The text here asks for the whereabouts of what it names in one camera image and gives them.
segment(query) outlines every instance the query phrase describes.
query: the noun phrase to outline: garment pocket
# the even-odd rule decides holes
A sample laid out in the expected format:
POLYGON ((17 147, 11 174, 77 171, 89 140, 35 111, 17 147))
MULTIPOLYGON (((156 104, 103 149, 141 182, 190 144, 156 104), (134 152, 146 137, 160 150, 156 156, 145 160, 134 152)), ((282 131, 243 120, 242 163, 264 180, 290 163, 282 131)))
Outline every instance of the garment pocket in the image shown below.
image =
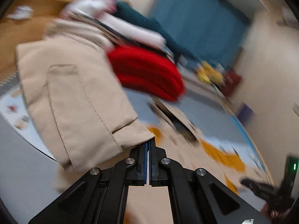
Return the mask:
POLYGON ((93 108, 76 65, 52 65, 47 72, 47 91, 57 129, 75 170, 88 170, 122 152, 93 108))

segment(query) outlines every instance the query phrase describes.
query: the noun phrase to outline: triangular cutout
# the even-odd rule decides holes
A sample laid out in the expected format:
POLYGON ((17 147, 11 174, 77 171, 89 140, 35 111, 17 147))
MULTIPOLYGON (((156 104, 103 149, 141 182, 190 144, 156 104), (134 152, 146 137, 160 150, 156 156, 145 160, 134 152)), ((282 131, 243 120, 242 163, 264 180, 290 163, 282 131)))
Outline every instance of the triangular cutout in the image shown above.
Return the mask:
POLYGON ((216 184, 210 183, 209 186, 223 215, 228 215, 240 208, 239 203, 232 199, 216 184))
POLYGON ((79 205, 87 188, 87 182, 80 183, 65 199, 63 199, 58 208, 68 214, 76 214, 79 205))

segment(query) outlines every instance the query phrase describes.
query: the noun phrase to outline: dark teal garment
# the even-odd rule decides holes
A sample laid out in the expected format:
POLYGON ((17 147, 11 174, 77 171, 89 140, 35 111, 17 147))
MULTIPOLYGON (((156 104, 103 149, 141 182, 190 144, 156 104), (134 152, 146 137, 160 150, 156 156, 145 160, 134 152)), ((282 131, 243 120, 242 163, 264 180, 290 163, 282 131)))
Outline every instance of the dark teal garment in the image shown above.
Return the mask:
POLYGON ((134 24, 136 26, 140 26, 145 29, 149 29, 155 32, 158 32, 163 36, 166 40, 166 46, 172 51, 174 54, 174 60, 177 61, 180 55, 184 55, 186 57, 195 58, 194 55, 188 51, 187 49, 179 46, 172 39, 172 37, 154 20, 149 19, 142 14, 138 13, 136 10, 128 6, 125 2, 118 1, 117 2, 117 11, 112 14, 115 17, 118 17, 122 20, 127 21, 128 23, 134 24))
MULTIPOLYGON (((150 17, 200 60, 229 69, 249 19, 227 0, 156 0, 150 17)), ((194 69, 198 60, 188 60, 194 69)))

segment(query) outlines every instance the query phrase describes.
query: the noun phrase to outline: stack of folded clothes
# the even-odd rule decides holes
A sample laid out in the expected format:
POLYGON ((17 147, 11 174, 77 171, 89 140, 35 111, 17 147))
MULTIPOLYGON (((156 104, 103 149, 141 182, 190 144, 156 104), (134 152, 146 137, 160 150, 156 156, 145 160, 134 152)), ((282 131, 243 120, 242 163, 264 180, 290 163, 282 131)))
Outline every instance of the stack of folded clothes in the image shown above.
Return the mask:
POLYGON ((60 17, 93 25, 114 44, 106 52, 124 87, 169 101, 176 101, 183 93, 183 80, 175 64, 181 55, 193 55, 154 20, 116 0, 77 0, 68 4, 60 17))

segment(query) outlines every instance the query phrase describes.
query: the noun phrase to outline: beige blanket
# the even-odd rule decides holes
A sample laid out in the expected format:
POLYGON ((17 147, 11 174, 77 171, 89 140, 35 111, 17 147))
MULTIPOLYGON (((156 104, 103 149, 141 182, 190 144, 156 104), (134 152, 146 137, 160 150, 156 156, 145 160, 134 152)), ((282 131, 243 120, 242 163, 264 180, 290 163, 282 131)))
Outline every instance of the beige blanket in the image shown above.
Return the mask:
POLYGON ((56 160, 87 171, 153 134, 137 120, 111 69, 102 32, 60 22, 50 25, 45 40, 17 46, 19 77, 28 111, 56 160))

